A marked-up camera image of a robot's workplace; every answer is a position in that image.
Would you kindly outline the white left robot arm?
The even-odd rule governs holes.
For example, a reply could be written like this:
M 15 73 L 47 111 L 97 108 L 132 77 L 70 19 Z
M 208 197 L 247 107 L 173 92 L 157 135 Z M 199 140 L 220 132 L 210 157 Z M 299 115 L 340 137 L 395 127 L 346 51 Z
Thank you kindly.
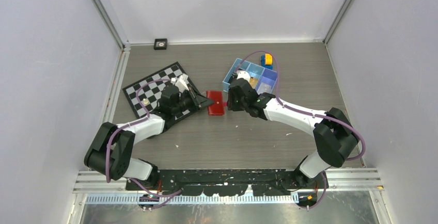
M 109 181 L 135 178 L 144 189 L 152 190 L 159 181 L 157 167 L 133 158 L 134 145 L 166 132 L 184 114 L 194 114 L 214 102 L 191 87 L 180 91 L 174 85 L 167 86 L 149 116 L 125 124 L 101 124 L 85 154 L 84 165 L 105 175 Z

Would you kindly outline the red leather card holder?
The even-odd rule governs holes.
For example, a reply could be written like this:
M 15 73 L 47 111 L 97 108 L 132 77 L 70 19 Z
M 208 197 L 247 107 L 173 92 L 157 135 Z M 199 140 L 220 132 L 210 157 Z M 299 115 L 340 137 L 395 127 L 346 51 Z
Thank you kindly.
M 208 90 L 206 91 L 207 98 L 213 101 L 213 104 L 208 106 L 209 116 L 223 116 L 225 114 L 226 102 L 223 100 L 221 91 Z

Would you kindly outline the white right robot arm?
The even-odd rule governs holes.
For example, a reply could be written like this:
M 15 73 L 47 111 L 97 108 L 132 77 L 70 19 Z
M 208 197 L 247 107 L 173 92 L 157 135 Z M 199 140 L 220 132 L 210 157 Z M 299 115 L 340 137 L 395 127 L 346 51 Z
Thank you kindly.
M 340 109 L 323 111 L 294 105 L 271 93 L 257 93 L 243 78 L 229 86 L 227 106 L 229 110 L 245 111 L 254 118 L 286 124 L 314 139 L 315 152 L 306 156 L 292 172 L 296 187 L 308 188 L 326 169 L 340 168 L 352 159 L 351 152 L 362 141 Z

